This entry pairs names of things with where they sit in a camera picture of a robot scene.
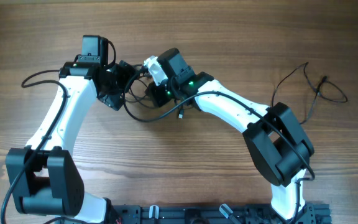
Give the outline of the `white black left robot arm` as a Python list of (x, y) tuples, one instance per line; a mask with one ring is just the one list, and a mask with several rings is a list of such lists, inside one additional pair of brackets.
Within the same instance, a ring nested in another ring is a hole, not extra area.
[(58, 70), (57, 94), (39, 129), (23, 148), (12, 148), (6, 156), (10, 188), (1, 208), (2, 223), (10, 198), (21, 214), (64, 222), (122, 223), (109, 199), (85, 191), (72, 154), (93, 103), (99, 100), (118, 110), (124, 88), (137, 73), (124, 61), (67, 62)]

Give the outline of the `black aluminium base frame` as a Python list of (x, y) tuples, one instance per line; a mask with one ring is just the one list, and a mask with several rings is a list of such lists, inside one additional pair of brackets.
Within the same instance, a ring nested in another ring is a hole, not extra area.
[(328, 204), (307, 203), (296, 216), (296, 220), (285, 220), (269, 204), (249, 204), (245, 206), (221, 205), (220, 207), (140, 207), (121, 205), (114, 207), (120, 219), (127, 224), (263, 224), (299, 223), (332, 224), (331, 209)]

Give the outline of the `black USB-A cable blue plug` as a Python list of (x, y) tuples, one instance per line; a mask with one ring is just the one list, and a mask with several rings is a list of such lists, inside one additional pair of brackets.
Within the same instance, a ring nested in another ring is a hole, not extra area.
[(123, 102), (123, 106), (125, 111), (127, 112), (127, 114), (133, 118), (136, 121), (140, 121), (142, 123), (151, 123), (154, 121), (158, 121), (161, 119), (166, 118), (168, 115), (172, 114), (175, 111), (178, 111), (177, 115), (178, 115), (178, 119), (183, 119), (183, 115), (184, 112), (186, 110), (186, 108), (184, 108), (183, 106), (185, 105), (185, 102), (181, 101), (180, 103), (175, 103), (175, 106), (168, 110), (167, 112), (161, 114), (160, 116), (154, 117), (154, 118), (150, 118), (150, 119), (144, 119), (144, 118), (139, 118), (136, 115), (134, 115), (133, 113), (130, 112), (129, 108), (127, 107), (126, 103), (138, 103), (141, 106), (148, 108), (150, 110), (156, 110), (157, 107), (156, 106), (149, 106), (149, 105), (145, 105), (143, 104), (144, 100), (151, 100), (149, 96), (147, 96), (147, 94), (145, 93), (143, 96), (137, 96), (136, 94), (134, 94), (133, 90), (132, 90), (132, 85), (136, 80), (140, 80), (142, 78), (145, 77), (145, 71), (143, 68), (140, 69), (135, 69), (135, 72), (133, 75), (131, 75), (131, 77), (129, 78), (129, 80), (126, 83), (126, 86), (122, 92), (122, 99), (124, 100)]

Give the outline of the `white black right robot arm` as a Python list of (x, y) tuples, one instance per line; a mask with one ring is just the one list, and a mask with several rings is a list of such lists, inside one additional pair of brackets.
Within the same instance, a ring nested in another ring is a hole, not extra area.
[(305, 206), (302, 183), (314, 147), (292, 110), (283, 103), (267, 106), (247, 100), (213, 76), (195, 73), (176, 48), (149, 57), (143, 66), (153, 79), (147, 94), (155, 106), (180, 100), (242, 133), (256, 169), (271, 184), (273, 211), (296, 222)]

